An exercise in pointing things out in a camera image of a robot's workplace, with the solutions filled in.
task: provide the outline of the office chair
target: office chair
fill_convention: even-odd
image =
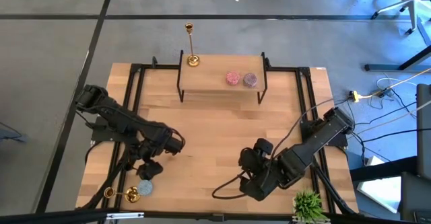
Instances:
[[[372,20],[376,19],[376,17],[380,13],[382,13],[384,11],[388,11],[390,9],[394,9],[394,8],[397,8],[397,7],[402,7],[399,11],[403,12],[403,11],[405,11],[405,8],[408,7],[409,8],[409,12],[410,12],[411,28],[408,31],[406,31],[406,34],[410,35],[416,29],[416,27],[417,27],[416,24],[418,23],[417,22],[417,18],[418,18],[417,12],[418,12],[418,9],[416,8],[416,5],[418,3],[421,3],[422,5],[424,5],[425,7],[427,7],[428,9],[431,9],[430,5],[424,3],[421,0],[401,0],[398,3],[395,3],[393,5],[390,5],[388,7],[385,7],[385,8],[382,8],[382,9],[376,11],[374,13],[374,15],[372,15],[371,19]]]

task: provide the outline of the wooden tabletop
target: wooden tabletop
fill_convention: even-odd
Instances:
[[[112,66],[106,88],[118,102],[123,101],[129,68],[130,64],[126,63]],[[310,71],[316,102],[332,98],[326,69],[311,68]],[[292,200],[297,191],[312,189],[309,172],[289,189],[277,188],[261,202],[249,197],[216,200],[211,197],[211,193],[214,188],[240,173],[238,157],[242,148],[253,147],[259,137],[277,144],[300,116],[295,74],[268,72],[268,90],[260,105],[255,94],[239,96],[235,92],[203,94],[186,91],[187,101],[181,103],[176,90],[177,75],[177,70],[145,71],[139,115],[148,120],[165,122],[177,129],[187,143],[181,153],[175,156],[162,154],[155,158],[162,164],[164,171],[152,180],[154,191],[151,196],[144,196],[135,204],[123,199],[121,208],[128,211],[291,214]],[[320,106],[319,116],[331,107],[332,102]],[[300,129],[297,127],[280,149],[301,142]],[[101,144],[91,152],[77,207],[86,204],[103,183],[112,146],[112,143]],[[325,147],[325,150],[332,184],[349,207],[357,211],[346,156],[334,147]],[[135,171],[127,172],[125,188],[136,186],[139,181]],[[321,183],[319,185],[323,207],[327,210],[324,187]],[[239,181],[235,181],[219,191],[218,195],[240,194],[238,188]]]
[[[183,55],[181,64],[180,88],[185,91],[263,91],[265,80],[263,60],[260,55],[205,55],[199,54],[200,63],[190,67],[187,63],[189,54]],[[240,82],[235,85],[226,83],[226,74],[236,71]],[[244,75],[254,73],[257,84],[247,87],[242,83]]]

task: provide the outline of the artificial plant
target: artificial plant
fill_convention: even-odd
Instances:
[[[321,202],[319,194],[310,190],[299,191],[295,197],[295,215],[305,223],[326,219],[322,214]]]

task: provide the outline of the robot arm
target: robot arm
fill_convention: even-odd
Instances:
[[[277,186],[289,188],[301,179],[313,161],[313,155],[338,134],[347,134],[353,128],[349,116],[334,108],[318,120],[313,134],[301,144],[283,149],[274,159],[266,158],[273,145],[258,139],[253,149],[244,149],[239,165],[249,178],[241,177],[240,191],[256,200],[263,200]]]
[[[173,128],[161,122],[148,121],[136,113],[122,107],[108,96],[108,92],[95,85],[86,85],[76,99],[77,110],[90,114],[99,114],[107,122],[107,130],[125,135],[125,143],[129,150],[129,168],[136,160],[144,160],[139,166],[137,175],[141,179],[151,180],[156,174],[163,171],[163,167],[152,160],[166,153],[176,155],[185,145],[184,138]],[[136,133],[144,136],[138,141]]]

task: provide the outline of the brass candle holder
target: brass candle holder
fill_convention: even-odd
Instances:
[[[128,188],[126,193],[118,193],[113,187],[108,187],[103,192],[103,196],[106,198],[112,198],[118,194],[123,195],[126,201],[129,203],[135,203],[141,198],[141,195],[137,192],[137,188],[134,186]]]
[[[197,65],[199,65],[199,57],[193,54],[193,43],[191,42],[191,33],[193,32],[192,23],[186,24],[186,31],[187,33],[189,33],[190,50],[191,50],[191,55],[187,58],[187,62],[191,67],[196,67]]]

